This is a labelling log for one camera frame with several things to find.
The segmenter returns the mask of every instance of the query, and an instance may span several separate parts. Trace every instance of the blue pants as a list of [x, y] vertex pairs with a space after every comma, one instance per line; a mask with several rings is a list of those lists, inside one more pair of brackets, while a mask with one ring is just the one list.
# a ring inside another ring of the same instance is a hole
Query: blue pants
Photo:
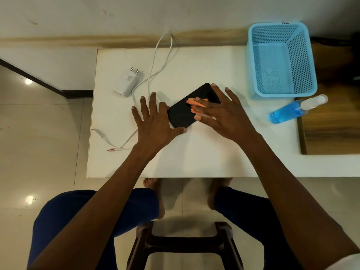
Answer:
[[[28, 266], [95, 193], [94, 190], [69, 191], [44, 205], [34, 222]], [[264, 269], [302, 269], [285, 240], [269, 199], [222, 187], [215, 196], [214, 204], [218, 212], [264, 245]], [[134, 189], [96, 269], [117, 269], [114, 237], [158, 215], [159, 204], [154, 191]]]

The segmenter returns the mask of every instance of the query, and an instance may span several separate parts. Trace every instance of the mesh basket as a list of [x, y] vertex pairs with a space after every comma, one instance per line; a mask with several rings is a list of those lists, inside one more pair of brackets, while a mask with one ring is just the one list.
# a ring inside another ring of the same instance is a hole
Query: mesh basket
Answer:
[[254, 98], [315, 94], [313, 53], [303, 23], [253, 24], [246, 51], [250, 93]]

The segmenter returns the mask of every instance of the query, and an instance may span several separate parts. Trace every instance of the hand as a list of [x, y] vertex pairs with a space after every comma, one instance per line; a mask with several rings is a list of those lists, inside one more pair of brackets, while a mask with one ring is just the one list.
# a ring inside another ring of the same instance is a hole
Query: hand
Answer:
[[211, 87], [222, 104], [207, 102], [197, 97], [195, 100], [207, 108], [193, 105], [199, 112], [194, 118], [209, 125], [223, 137], [235, 141], [242, 149], [251, 145], [251, 141], [256, 140], [259, 134], [251, 124], [239, 98], [227, 87], [225, 92], [231, 100], [216, 84], [213, 83]]
[[186, 133], [187, 129], [178, 127], [170, 128], [167, 110], [169, 106], [165, 102], [159, 103], [159, 112], [156, 106], [156, 93], [152, 92], [149, 100], [149, 109], [145, 97], [140, 99], [142, 121], [137, 108], [133, 106], [131, 111], [137, 124], [137, 144], [149, 148], [151, 154], [157, 154], [163, 147], [169, 144], [176, 136]]

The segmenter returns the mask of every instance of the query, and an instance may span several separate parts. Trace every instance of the forearm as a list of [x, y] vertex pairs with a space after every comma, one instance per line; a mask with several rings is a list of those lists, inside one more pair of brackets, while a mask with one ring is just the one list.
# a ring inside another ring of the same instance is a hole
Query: forearm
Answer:
[[138, 177], [152, 157], [145, 147], [140, 150], [136, 145], [30, 269], [95, 269]]
[[289, 172], [261, 136], [244, 149], [304, 269], [325, 269], [359, 248]]

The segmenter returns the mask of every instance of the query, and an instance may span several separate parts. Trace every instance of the white charging cable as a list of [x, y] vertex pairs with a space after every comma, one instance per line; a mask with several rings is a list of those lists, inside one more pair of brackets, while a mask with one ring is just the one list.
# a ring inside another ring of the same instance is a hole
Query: white charging cable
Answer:
[[[171, 40], [171, 42], [170, 42], [170, 47], [169, 47], [169, 51], [167, 52], [166, 60], [165, 60], [165, 62], [164, 62], [163, 67], [162, 67], [158, 72], [156, 72], [156, 73], [154, 73], [153, 75], [151, 75], [151, 73], [152, 73], [152, 71], [153, 71], [154, 63], [155, 63], [156, 50], [158, 49], [159, 43], [162, 41], [162, 39], [163, 39], [166, 35], [169, 35], [169, 36], [170, 36], [170, 40]], [[160, 73], [160, 72], [165, 68], [166, 63], [167, 63], [167, 60], [169, 59], [169, 56], [170, 56], [170, 51], [171, 51], [172, 48], [173, 48], [173, 37], [172, 37], [171, 33], [166, 33], [166, 34], [162, 35], [161, 38], [159, 39], [159, 41], [157, 42], [156, 46], [155, 46], [154, 58], [153, 58], [153, 62], [151, 63], [151, 68], [150, 68], [149, 76], [148, 76], [148, 78], [147, 78], [147, 81], [148, 81], [148, 100], [150, 99], [150, 79], [151, 79], [152, 77], [156, 76], [158, 73]], [[146, 79], [143, 80], [142, 82], [140, 82], [139, 84], [137, 84], [137, 85], [133, 88], [133, 90], [131, 91], [131, 96], [132, 96], [132, 98], [133, 98], [133, 104], [134, 104], [135, 107], [136, 107], [136, 100], [135, 100], [135, 97], [134, 97], [134, 91], [135, 91], [136, 88], [138, 88], [140, 85], [142, 85], [145, 81], [146, 81]], [[130, 150], [130, 149], [132, 149], [132, 147], [124, 148], [124, 146], [125, 146], [126, 143], [133, 137], [133, 135], [137, 132], [137, 129], [136, 129], [136, 131], [134, 131], [134, 132], [131, 134], [131, 136], [125, 141], [125, 143], [124, 143], [123, 145], [121, 145], [120, 147], [116, 147], [115, 145], [113, 145], [113, 144], [109, 141], [109, 139], [105, 136], [105, 134], [104, 134], [102, 131], [100, 131], [99, 129], [96, 129], [96, 128], [91, 129], [91, 130], [94, 131], [94, 132], [96, 132], [98, 135], [100, 135], [101, 138], [102, 138], [106, 143], [108, 143], [110, 146], [113, 146], [113, 148], [107, 150], [108, 152], [115, 152], [115, 151], [118, 151], [118, 150]]]

